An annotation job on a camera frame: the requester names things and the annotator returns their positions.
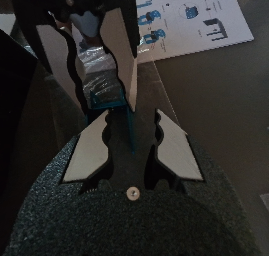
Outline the long blue U bracket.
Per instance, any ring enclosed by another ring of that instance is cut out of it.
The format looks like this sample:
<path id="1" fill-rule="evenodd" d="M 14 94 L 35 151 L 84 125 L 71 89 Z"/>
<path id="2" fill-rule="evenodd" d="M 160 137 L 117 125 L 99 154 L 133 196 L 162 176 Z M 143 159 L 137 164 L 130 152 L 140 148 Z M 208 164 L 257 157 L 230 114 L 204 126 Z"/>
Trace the long blue U bracket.
<path id="1" fill-rule="evenodd" d="M 120 101 L 111 102 L 111 103 L 98 103 L 92 104 L 91 108 L 89 108 L 86 112 L 87 123 L 88 125 L 94 121 L 94 118 L 99 117 L 105 110 L 109 110 L 113 114 L 113 110 L 115 113 L 125 113 L 127 116 L 128 130 L 129 130 L 129 139 L 130 139 L 130 147 L 132 154 L 135 154 L 135 140 L 134 140 L 134 132 L 133 132 L 133 116 L 130 111 L 130 107 L 127 106 L 126 103 L 121 103 Z"/>

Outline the assembly instruction booklet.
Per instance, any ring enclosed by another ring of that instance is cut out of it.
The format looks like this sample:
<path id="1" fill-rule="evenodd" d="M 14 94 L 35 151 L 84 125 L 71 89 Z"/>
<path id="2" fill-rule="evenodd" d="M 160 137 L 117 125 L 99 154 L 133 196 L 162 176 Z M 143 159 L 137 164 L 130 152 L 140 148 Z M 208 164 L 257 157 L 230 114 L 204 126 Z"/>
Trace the assembly instruction booklet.
<path id="1" fill-rule="evenodd" d="M 153 60 L 254 39 L 237 0 L 136 0 L 139 38 Z"/>

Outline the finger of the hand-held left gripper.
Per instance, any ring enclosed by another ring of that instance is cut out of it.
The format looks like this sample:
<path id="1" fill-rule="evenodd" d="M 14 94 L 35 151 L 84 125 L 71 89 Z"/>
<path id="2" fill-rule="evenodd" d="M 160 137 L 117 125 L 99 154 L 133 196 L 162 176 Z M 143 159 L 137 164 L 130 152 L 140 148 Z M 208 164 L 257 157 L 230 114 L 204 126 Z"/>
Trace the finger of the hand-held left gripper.
<path id="1" fill-rule="evenodd" d="M 137 101 L 137 58 L 134 58 L 120 8 L 106 12 L 101 25 L 101 39 L 117 66 L 126 101 L 134 113 Z"/>
<path id="2" fill-rule="evenodd" d="M 36 29 L 57 83 L 86 115 L 88 104 L 83 92 L 86 70 L 78 57 L 71 30 L 67 27 L 57 29 L 51 25 L 37 25 Z"/>

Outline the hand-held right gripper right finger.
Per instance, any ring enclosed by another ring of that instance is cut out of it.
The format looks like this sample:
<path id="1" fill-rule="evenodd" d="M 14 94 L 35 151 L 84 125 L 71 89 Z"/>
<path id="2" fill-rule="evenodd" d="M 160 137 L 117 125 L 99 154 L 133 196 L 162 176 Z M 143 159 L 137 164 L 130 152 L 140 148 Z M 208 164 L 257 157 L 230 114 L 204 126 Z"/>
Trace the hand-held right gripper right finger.
<path id="1" fill-rule="evenodd" d="M 185 190 L 183 181 L 204 182 L 187 134 L 160 109 L 155 109 L 156 143 L 146 162 L 146 189 L 166 180 L 170 190 Z"/>

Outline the person's dark clothing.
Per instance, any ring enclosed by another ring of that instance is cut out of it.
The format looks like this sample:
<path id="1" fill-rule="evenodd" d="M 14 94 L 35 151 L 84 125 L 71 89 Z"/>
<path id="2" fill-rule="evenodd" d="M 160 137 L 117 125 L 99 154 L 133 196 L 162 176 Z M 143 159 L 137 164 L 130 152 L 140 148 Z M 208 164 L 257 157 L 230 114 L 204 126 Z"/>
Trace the person's dark clothing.
<path id="1" fill-rule="evenodd" d="M 14 138 L 38 59 L 0 30 L 0 194 L 8 179 Z"/>

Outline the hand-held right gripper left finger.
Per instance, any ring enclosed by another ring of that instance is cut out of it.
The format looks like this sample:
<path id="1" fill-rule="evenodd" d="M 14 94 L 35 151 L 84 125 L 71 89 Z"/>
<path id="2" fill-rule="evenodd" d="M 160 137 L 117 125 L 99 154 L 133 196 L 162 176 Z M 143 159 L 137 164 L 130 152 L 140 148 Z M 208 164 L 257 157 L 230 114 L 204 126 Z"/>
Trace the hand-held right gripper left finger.
<path id="1" fill-rule="evenodd" d="M 97 189 L 100 180 L 113 174 L 109 110 L 105 110 L 79 135 L 62 178 L 63 184 L 82 183 L 82 189 Z"/>

